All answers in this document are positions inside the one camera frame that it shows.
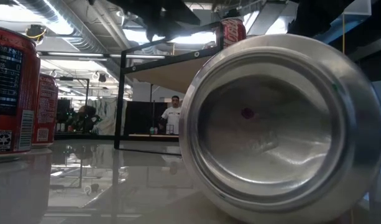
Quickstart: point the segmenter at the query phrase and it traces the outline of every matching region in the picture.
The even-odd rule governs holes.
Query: can lid
[[[30,39],[29,37],[27,37],[27,36],[25,36],[23,34],[20,34],[18,32],[15,32],[13,30],[10,30],[10,29],[7,29],[7,28],[3,28],[3,27],[0,27],[0,30],[6,31],[6,32],[10,32],[12,34],[18,35],[19,37],[25,38],[26,40],[30,41],[34,45],[34,47],[36,46],[35,42],[32,39]]]

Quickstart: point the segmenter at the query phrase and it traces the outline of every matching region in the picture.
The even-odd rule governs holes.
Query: silver can
[[[198,187],[248,223],[321,223],[381,165],[381,106],[361,70],[317,40],[263,35],[224,49],[182,104],[180,147]]]

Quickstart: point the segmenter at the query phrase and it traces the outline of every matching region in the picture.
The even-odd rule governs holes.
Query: air duct
[[[21,7],[32,11],[34,14],[44,19],[43,23],[51,30],[59,33],[58,29],[73,29],[72,35],[81,36],[81,38],[66,38],[65,40],[84,53],[107,53],[107,49],[85,26],[83,21],[61,0],[14,0]],[[112,75],[118,80],[120,66],[108,59],[105,62],[98,62],[112,72]],[[132,80],[126,77],[126,82],[132,84]]]

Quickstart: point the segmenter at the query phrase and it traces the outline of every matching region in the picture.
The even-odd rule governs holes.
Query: table surface
[[[193,185],[177,142],[122,147],[130,151],[112,141],[56,141],[0,164],[0,223],[240,223]],[[374,212],[366,195],[333,223],[381,223],[381,175],[375,189]]]

